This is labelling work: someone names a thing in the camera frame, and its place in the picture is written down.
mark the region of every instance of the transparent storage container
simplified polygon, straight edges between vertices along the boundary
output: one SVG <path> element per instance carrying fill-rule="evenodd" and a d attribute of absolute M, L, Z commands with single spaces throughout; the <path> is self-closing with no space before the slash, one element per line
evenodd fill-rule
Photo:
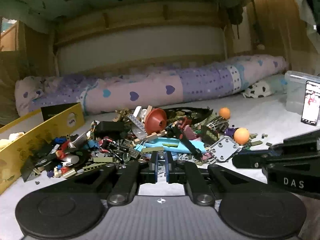
<path fill-rule="evenodd" d="M 290 112 L 302 114 L 306 82 L 313 81 L 320 83 L 320 77 L 297 71 L 287 71 L 284 78 L 288 83 L 286 109 Z"/>

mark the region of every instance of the yellow cardboard box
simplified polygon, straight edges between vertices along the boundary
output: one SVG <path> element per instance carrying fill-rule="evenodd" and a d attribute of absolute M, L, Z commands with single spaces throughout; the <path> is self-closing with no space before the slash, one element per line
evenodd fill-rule
<path fill-rule="evenodd" d="M 39 112 L 41 112 L 40 109 L 9 123 L 0 129 L 0 133 L 12 126 L 19 125 L 19 122 Z M 41 147 L 43 139 L 50 142 L 56 137 L 71 134 L 83 125 L 82 107 L 78 103 L 34 127 L 3 148 L 0 151 L 0 194 L 19 178 L 20 168 L 28 156 L 32 154 L 31 151 Z"/>

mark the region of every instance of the ping pong ball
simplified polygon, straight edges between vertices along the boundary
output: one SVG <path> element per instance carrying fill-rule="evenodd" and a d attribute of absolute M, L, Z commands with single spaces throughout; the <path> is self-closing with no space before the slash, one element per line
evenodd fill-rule
<path fill-rule="evenodd" d="M 223 107 L 219 111 L 219 115 L 222 116 L 224 119 L 230 118 L 230 110 L 227 107 Z"/>
<path fill-rule="evenodd" d="M 233 138 L 238 144 L 246 144 L 249 141 L 250 133 L 246 128 L 239 128 L 235 131 Z"/>

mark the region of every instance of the phone screen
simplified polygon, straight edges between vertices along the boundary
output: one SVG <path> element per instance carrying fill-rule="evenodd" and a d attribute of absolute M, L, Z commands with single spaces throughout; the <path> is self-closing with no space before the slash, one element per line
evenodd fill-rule
<path fill-rule="evenodd" d="M 317 125 L 320 108 L 320 84 L 307 81 L 301 122 Z"/>

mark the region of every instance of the pile of toys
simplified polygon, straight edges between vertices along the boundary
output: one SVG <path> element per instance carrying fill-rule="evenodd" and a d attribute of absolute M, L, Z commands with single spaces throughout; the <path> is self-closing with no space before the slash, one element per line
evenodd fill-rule
<path fill-rule="evenodd" d="M 245 128 L 229 127 L 226 107 L 219 114 L 204 108 L 152 106 L 116 112 L 111 122 L 93 121 L 81 135 L 44 141 L 21 168 L 23 180 L 42 171 L 48 177 L 69 178 L 108 163 L 121 169 L 131 161 L 148 161 L 153 151 L 171 152 L 174 160 L 212 164 L 228 160 L 241 145 L 250 147 L 252 135 Z"/>

